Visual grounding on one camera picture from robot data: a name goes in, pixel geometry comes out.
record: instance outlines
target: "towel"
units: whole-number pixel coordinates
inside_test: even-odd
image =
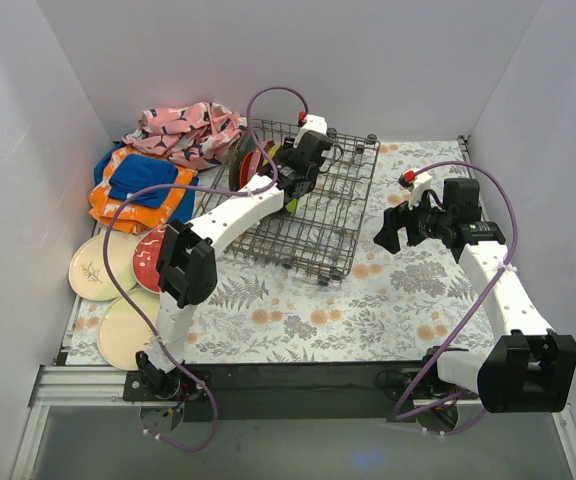
[[[177,173],[177,168],[172,163],[132,153],[124,158],[110,177],[108,196],[123,201],[146,187],[162,183],[175,183]],[[164,203],[168,193],[170,193],[170,189],[155,190],[141,195],[135,199],[133,204],[159,208]]]
[[[90,215],[97,221],[104,225],[108,225],[110,219],[121,205],[121,200],[115,200],[108,196],[110,192],[110,178],[121,162],[130,154],[138,153],[138,151],[131,147],[125,146],[111,155],[110,161],[104,168],[103,179],[97,185],[90,195],[88,201],[90,202]],[[177,178],[174,183],[180,185],[188,185],[195,177],[197,172],[189,170],[184,167],[175,166],[177,169]],[[170,189],[168,196],[159,208],[148,208],[143,205],[128,205],[119,214],[119,218],[115,223],[114,228],[121,232],[139,234],[146,230],[152,230],[166,223],[172,214],[177,210],[181,200],[184,197],[185,190],[180,188]]]
[[[194,170],[228,159],[228,148],[246,130],[246,119],[217,103],[143,112],[137,130],[123,137],[126,145]]]
[[[197,185],[199,184],[199,177],[195,177],[190,182],[190,185]],[[181,203],[177,207],[177,210],[173,212],[173,214],[168,219],[168,223],[172,222],[173,220],[179,220],[181,222],[188,222],[192,218],[192,214],[195,211],[195,191],[194,190],[186,190],[184,194],[184,198],[181,199]]]
[[[115,150],[119,150],[122,147],[125,147],[126,144],[124,142],[117,142],[115,144],[114,147],[112,147],[110,150],[108,150],[108,152],[106,153],[106,155],[104,155],[104,157],[99,160],[99,163],[97,163],[97,165],[95,165],[95,168],[93,170],[93,178],[95,179],[95,186],[99,185],[101,183],[101,181],[104,178],[104,169],[106,168],[106,165],[108,165],[108,162],[110,161],[110,157],[112,157],[112,154],[115,152]]]

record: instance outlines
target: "dish rack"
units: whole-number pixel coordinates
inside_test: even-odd
[[[261,140],[283,144],[296,137],[297,125],[253,120]],[[264,218],[226,249],[235,256],[271,262],[316,277],[320,285],[339,282],[350,273],[370,184],[375,173],[379,142],[376,136],[356,137],[328,130],[335,146],[312,192],[299,199],[294,213],[285,210]],[[228,188],[229,164],[218,167],[213,188]],[[226,197],[204,194],[195,216],[212,210]]]

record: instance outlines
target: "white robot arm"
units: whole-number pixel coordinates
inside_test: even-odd
[[[446,180],[443,202],[430,190],[430,182],[427,173],[402,176],[400,184],[411,191],[410,202],[384,212],[375,243],[396,254],[400,228],[406,229],[409,246],[441,239],[478,294],[500,268],[506,270],[483,302],[493,350],[482,357],[449,348],[437,359],[436,377],[477,393],[490,412],[562,410],[576,365],[575,340],[555,333],[528,297],[516,269],[503,265],[505,238],[496,223],[481,219],[477,180]],[[430,195],[438,206],[431,206]]]
[[[160,340],[174,358],[183,361],[186,336],[197,305],[206,300],[217,285],[215,259],[239,235],[262,218],[309,193],[319,169],[326,160],[332,140],[326,135],[323,117],[307,115],[294,142],[284,145],[275,160],[278,181],[257,195],[231,197],[190,223],[172,223],[166,228],[157,262],[160,274],[160,308],[157,330]],[[259,191],[271,181],[271,169],[262,167],[240,191]],[[141,370],[167,373],[175,367],[157,341],[137,354]]]
[[[244,191],[255,191],[268,184],[270,179],[265,176],[255,175],[244,187]],[[249,197],[231,197],[214,210],[192,220],[192,234],[198,239],[210,239],[209,246],[212,249],[212,259],[218,257],[224,249],[239,235],[259,222],[262,218],[281,210],[284,206],[284,192],[277,187],[272,187],[260,195]],[[182,233],[175,230],[175,226],[169,226],[169,235],[176,238]],[[200,272],[202,275],[212,275],[209,265]],[[172,285],[163,286],[159,300],[159,315],[157,316],[157,329],[161,340],[168,347],[170,353],[180,361],[184,358],[184,345],[186,336],[192,326],[192,317],[197,309],[197,304],[186,304],[179,307]],[[174,365],[161,351],[158,342],[151,342],[146,352],[150,361],[157,368],[168,372],[174,369]]]

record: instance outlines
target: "red connector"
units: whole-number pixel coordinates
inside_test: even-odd
[[[412,182],[415,181],[415,178],[417,178],[417,174],[412,170],[409,170],[406,173],[404,173],[401,177],[399,177],[399,185],[401,185],[404,188],[408,188],[412,185]]]

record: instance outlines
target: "beige plate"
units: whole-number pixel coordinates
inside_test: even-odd
[[[159,294],[137,288],[128,293],[154,323],[159,313]],[[97,346],[102,357],[115,368],[137,370],[135,354],[145,350],[152,332],[143,318],[122,297],[115,300],[97,327]]]
[[[102,258],[104,234],[84,243],[70,262],[68,280],[72,289],[87,300],[112,300],[119,292],[110,281]],[[130,290],[137,280],[132,271],[132,256],[139,239],[127,233],[112,232],[108,244],[108,258],[112,272],[124,290]]]

